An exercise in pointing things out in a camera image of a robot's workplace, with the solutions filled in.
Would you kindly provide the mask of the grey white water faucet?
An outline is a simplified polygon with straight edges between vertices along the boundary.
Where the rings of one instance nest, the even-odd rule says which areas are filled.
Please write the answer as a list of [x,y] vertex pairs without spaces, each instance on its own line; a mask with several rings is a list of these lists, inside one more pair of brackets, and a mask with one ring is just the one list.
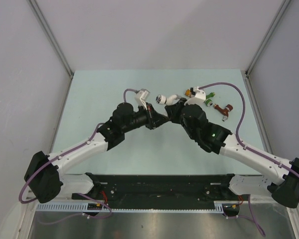
[[156,103],[159,104],[159,105],[166,105],[166,106],[171,106],[173,105],[177,100],[180,100],[181,99],[181,96],[180,95],[177,95],[177,94],[174,94],[174,95],[171,95],[169,97],[166,97],[164,95],[157,95],[156,97]]

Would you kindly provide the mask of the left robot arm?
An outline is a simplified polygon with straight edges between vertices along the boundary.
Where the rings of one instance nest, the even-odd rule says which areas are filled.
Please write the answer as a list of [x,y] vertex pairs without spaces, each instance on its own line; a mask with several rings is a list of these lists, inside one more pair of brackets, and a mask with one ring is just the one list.
[[169,121],[169,118],[155,111],[146,103],[134,111],[130,103],[121,103],[113,111],[110,119],[97,125],[92,135],[82,142],[56,153],[37,152],[24,176],[25,185],[19,194],[23,204],[23,193],[30,189],[35,199],[47,203],[58,195],[84,194],[89,199],[99,196],[100,186],[87,174],[69,175],[67,171],[75,165],[116,147],[125,139],[125,133],[145,126],[155,129]]

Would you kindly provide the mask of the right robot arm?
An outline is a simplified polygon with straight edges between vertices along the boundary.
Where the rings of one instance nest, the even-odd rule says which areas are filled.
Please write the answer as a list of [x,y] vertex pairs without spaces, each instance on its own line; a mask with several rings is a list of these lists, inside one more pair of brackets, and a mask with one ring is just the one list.
[[259,176],[234,175],[221,185],[220,195],[231,200],[236,195],[270,196],[279,204],[296,208],[299,204],[299,158],[290,161],[259,150],[230,130],[211,123],[200,105],[181,98],[164,100],[171,122],[180,124],[203,150],[235,159],[260,173]]

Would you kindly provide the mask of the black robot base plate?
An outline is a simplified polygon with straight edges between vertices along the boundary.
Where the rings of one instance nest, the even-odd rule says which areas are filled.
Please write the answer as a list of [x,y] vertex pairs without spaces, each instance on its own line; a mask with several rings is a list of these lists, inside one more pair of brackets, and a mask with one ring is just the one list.
[[229,189],[232,174],[87,175],[93,187],[86,196],[104,199],[115,208],[203,209],[216,201],[247,200],[247,196]]

